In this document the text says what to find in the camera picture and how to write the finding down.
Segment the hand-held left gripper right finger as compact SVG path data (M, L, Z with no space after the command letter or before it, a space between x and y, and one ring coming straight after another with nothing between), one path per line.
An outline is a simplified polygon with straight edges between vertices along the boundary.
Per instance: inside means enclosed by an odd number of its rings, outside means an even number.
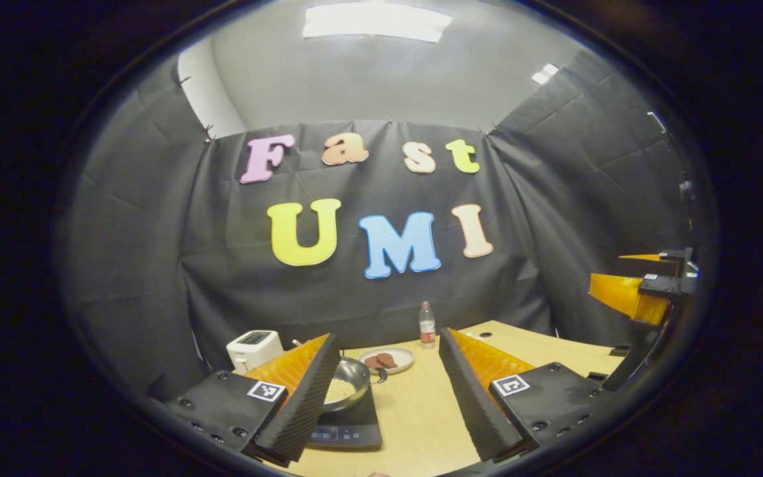
M560 362L532 366L453 329L439 356L479 458L562 446L599 419L611 392Z

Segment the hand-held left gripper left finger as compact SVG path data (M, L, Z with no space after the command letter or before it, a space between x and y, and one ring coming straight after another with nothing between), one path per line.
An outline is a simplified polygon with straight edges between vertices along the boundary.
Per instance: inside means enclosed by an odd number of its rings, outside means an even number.
M237 454L290 464L315 430L340 360L336 335L326 333L249 375L212 372L166 407L182 425Z

